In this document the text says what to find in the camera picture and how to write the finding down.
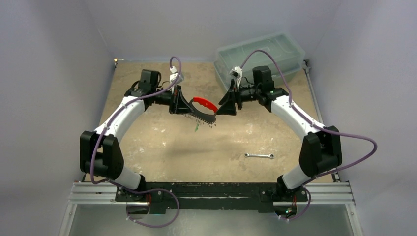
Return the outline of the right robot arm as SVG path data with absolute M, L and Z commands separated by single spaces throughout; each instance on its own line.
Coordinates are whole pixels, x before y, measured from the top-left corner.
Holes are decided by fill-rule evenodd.
M 307 181 L 342 164 L 340 137 L 335 126 L 316 122 L 302 111 L 283 88 L 277 88 L 268 66 L 253 68 L 253 84 L 241 88 L 242 69 L 230 71 L 230 86 L 220 100 L 217 115 L 235 116 L 244 102 L 258 101 L 269 112 L 277 115 L 301 140 L 298 164 L 277 179 L 274 195 L 282 200 L 290 199 Z

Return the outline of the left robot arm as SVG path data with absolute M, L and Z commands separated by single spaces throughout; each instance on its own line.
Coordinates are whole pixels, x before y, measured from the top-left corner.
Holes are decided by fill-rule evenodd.
M 196 116 L 197 110 L 191 101 L 182 98 L 180 86 L 182 72 L 175 66 L 170 67 L 169 86 L 160 86 L 161 73 L 144 69 L 141 77 L 125 92 L 121 103 L 115 111 L 99 127 L 93 131 L 84 131 L 80 135 L 80 170 L 94 177 L 101 177 L 102 182 L 110 181 L 127 189 L 127 194 L 134 201 L 141 201 L 147 194 L 146 179 L 124 163 L 120 143 L 133 124 L 153 103 L 167 105 L 170 113 L 175 114 L 174 106 L 177 98 L 181 99 L 188 111 L 185 115 Z

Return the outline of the steel key organizer red handle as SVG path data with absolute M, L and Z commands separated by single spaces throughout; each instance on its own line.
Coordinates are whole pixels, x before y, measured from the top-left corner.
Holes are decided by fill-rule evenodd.
M 195 120 L 196 123 L 200 124 L 199 126 L 206 124 L 210 128 L 216 127 L 216 112 L 218 107 L 201 97 L 193 97 L 192 99 L 194 99 L 193 105 L 197 111 L 194 114 L 184 116 Z

